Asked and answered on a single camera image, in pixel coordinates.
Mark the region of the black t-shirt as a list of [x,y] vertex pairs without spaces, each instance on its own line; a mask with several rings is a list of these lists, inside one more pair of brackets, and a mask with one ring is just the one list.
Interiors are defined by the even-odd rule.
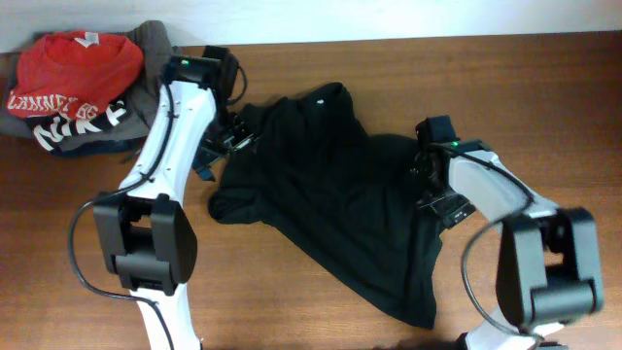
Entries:
[[368,134],[340,83],[240,116],[258,141],[227,161],[211,217],[277,228],[382,312],[432,329],[444,225],[412,173],[417,142]]

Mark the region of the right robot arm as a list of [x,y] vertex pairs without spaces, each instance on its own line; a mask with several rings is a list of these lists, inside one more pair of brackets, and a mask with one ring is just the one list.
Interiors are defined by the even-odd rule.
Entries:
[[[604,306],[597,227],[583,207],[562,208],[512,174],[483,141],[460,139],[447,116],[416,126],[421,152],[414,173],[426,185],[424,206],[448,228],[473,212],[486,225],[466,244],[461,276],[482,323],[456,349],[559,349],[552,334]],[[497,306],[486,312],[471,287],[467,263],[475,243],[497,229],[501,245]]]

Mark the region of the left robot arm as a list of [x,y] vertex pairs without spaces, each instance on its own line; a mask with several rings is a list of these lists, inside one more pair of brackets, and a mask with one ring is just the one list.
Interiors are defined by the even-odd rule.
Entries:
[[137,303],[153,349],[199,349],[188,282],[198,243],[184,211],[191,172],[211,167],[251,144],[252,131],[230,111],[237,79],[246,74],[223,47],[202,56],[172,55],[164,65],[155,120],[140,156],[118,190],[91,202],[106,269]]

